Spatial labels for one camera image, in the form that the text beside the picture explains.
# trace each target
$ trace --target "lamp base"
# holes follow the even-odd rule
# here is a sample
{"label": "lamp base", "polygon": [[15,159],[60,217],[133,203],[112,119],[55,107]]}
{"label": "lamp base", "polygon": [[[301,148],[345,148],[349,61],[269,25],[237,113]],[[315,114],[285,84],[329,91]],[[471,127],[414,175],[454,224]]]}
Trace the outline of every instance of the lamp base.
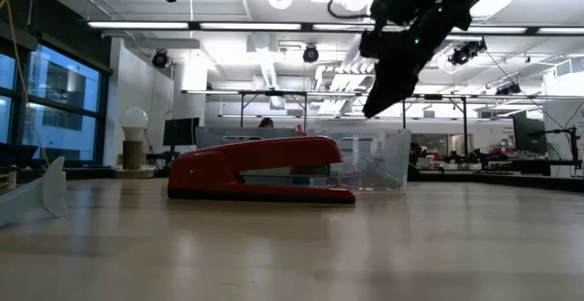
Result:
{"label": "lamp base", "polygon": [[142,141],[125,140],[123,143],[123,170],[139,170],[143,161]]}

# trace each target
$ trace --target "stand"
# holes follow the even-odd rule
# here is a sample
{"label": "stand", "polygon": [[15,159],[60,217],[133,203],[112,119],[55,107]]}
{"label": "stand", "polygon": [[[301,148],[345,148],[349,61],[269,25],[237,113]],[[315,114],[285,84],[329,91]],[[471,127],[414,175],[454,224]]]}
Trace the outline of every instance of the stand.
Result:
{"label": "stand", "polygon": [[56,217],[67,215],[64,162],[63,157],[54,160],[41,178],[0,196],[0,226],[21,220],[38,208]]}

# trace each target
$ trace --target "lamp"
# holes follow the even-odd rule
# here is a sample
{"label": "lamp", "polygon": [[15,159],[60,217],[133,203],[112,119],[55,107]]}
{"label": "lamp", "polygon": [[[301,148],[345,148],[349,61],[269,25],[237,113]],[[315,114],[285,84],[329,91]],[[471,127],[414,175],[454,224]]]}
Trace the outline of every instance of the lamp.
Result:
{"label": "lamp", "polygon": [[148,115],[142,109],[129,107],[120,117],[125,141],[122,149],[123,170],[137,171],[143,161],[142,134],[148,127]]}
{"label": "lamp", "polygon": [[142,141],[142,133],[148,127],[148,114],[137,107],[129,107],[120,117],[120,125],[128,141]]}

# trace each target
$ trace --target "security camera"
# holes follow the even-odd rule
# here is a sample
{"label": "security camera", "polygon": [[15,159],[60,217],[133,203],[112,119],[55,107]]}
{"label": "security camera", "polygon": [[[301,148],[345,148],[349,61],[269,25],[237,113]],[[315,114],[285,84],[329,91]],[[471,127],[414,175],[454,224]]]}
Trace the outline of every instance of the security camera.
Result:
{"label": "security camera", "polygon": [[167,55],[168,50],[158,49],[156,55],[152,58],[152,64],[157,68],[167,68],[171,64],[171,60]]}
{"label": "security camera", "polygon": [[306,50],[304,50],[304,55],[302,56],[305,63],[312,64],[318,60],[318,50],[314,45],[308,45]]}

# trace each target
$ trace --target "fluorescent light fixture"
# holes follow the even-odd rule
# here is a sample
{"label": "fluorescent light fixture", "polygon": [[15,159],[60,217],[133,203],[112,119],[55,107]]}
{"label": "fluorescent light fixture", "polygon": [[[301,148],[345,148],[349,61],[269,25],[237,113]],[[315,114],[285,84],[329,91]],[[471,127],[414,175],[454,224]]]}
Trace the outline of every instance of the fluorescent light fixture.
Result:
{"label": "fluorescent light fixture", "polygon": [[526,27],[496,27],[496,26],[471,26],[468,31],[463,31],[458,27],[453,29],[453,33],[458,34],[491,34],[491,35],[502,35],[502,34],[516,34],[521,35],[526,33]]}
{"label": "fluorescent light fixture", "polygon": [[[358,113],[350,113],[350,116],[333,116],[333,115],[308,115],[307,119],[362,119],[368,120],[364,116],[356,115]],[[219,114],[217,115],[218,118],[228,118],[228,119],[241,119],[242,115],[238,114]],[[272,119],[303,119],[303,116],[293,116],[293,115],[243,115],[244,119],[261,119],[261,118],[272,118]],[[384,120],[401,120],[402,117],[375,117],[373,119],[384,119]],[[462,121],[463,118],[434,118],[434,119],[426,119],[426,118],[407,118],[407,120],[420,120],[420,121],[437,121],[437,120],[460,120]],[[492,119],[477,119],[477,118],[468,118],[469,121],[491,121]]]}
{"label": "fluorescent light fixture", "polygon": [[215,30],[284,30],[299,31],[301,24],[279,24],[279,23],[201,23],[201,29]]}
{"label": "fluorescent light fixture", "polygon": [[315,31],[355,31],[362,32],[372,29],[373,24],[315,24],[312,29]]}
{"label": "fluorescent light fixture", "polygon": [[92,28],[103,29],[189,29],[184,22],[88,22]]}
{"label": "fluorescent light fixture", "polygon": [[544,27],[537,31],[538,34],[584,34],[584,27]]}
{"label": "fluorescent light fixture", "polygon": [[183,90],[183,92],[195,95],[239,95],[239,91],[234,90]]}
{"label": "fluorescent light fixture", "polygon": [[307,92],[308,96],[330,96],[330,97],[355,97],[360,95],[356,92]]}
{"label": "fluorescent light fixture", "polygon": [[446,41],[482,41],[481,36],[447,36]]}

